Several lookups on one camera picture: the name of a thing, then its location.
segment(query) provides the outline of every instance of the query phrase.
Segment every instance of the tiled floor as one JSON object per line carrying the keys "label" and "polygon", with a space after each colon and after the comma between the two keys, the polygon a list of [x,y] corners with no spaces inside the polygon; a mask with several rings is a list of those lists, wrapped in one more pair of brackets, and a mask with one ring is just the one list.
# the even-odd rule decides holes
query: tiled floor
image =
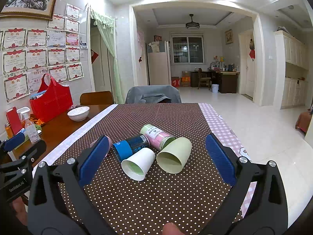
{"label": "tiled floor", "polygon": [[252,161],[274,160],[281,172],[289,226],[313,194],[313,149],[295,123],[304,107],[274,110],[259,107],[239,94],[213,94],[207,88],[181,87],[182,102],[209,103],[233,129]]}

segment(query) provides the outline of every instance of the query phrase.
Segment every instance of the cardboard box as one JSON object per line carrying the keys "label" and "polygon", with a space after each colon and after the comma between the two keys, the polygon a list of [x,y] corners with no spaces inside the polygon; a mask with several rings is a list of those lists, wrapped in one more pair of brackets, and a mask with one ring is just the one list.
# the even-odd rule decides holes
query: cardboard box
{"label": "cardboard box", "polygon": [[190,77],[182,77],[182,82],[189,82],[190,83]]}
{"label": "cardboard box", "polygon": [[180,87],[180,78],[179,77],[172,77],[172,86]]}
{"label": "cardboard box", "polygon": [[190,71],[182,71],[183,77],[190,77]]}
{"label": "cardboard box", "polygon": [[181,87],[190,86],[190,82],[181,82]]}

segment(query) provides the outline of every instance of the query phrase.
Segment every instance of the chair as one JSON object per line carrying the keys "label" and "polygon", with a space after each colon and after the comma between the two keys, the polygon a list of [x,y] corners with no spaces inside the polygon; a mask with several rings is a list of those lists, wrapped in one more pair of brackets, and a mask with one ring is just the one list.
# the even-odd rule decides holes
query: chair
{"label": "chair", "polygon": [[179,91],[171,85],[134,86],[125,103],[182,103]]}
{"label": "chair", "polygon": [[80,105],[111,105],[114,103],[110,91],[83,93],[79,102]]}
{"label": "chair", "polygon": [[209,89],[211,88],[211,78],[210,77],[202,77],[201,74],[202,74],[202,69],[199,68],[198,70],[198,74],[199,74],[199,85],[198,85],[198,89],[200,87],[200,85],[207,85],[209,86]]}

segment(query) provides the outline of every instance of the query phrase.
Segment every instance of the light green cup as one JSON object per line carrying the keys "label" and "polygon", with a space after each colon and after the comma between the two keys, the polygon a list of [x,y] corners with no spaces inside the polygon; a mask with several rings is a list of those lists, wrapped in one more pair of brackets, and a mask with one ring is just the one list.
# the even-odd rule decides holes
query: light green cup
{"label": "light green cup", "polygon": [[189,139],[180,137],[169,143],[156,156],[157,163],[166,172],[180,173],[191,153],[192,144]]}

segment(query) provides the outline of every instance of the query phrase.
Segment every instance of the checkered tablecloth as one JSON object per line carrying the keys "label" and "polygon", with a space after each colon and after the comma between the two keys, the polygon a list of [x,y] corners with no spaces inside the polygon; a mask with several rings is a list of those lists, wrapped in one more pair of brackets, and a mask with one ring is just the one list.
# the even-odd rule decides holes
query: checkered tablecloth
{"label": "checkered tablecloth", "polygon": [[[241,144],[240,140],[237,138],[233,130],[230,129],[228,124],[224,121],[221,115],[219,115],[214,108],[207,103],[199,103],[199,107],[215,136],[225,147],[230,147],[235,154],[239,156],[245,156],[249,160],[249,157],[246,149]],[[247,209],[250,205],[253,193],[255,191],[256,182],[252,182],[246,194],[245,200],[241,205],[242,216],[244,217]]]}

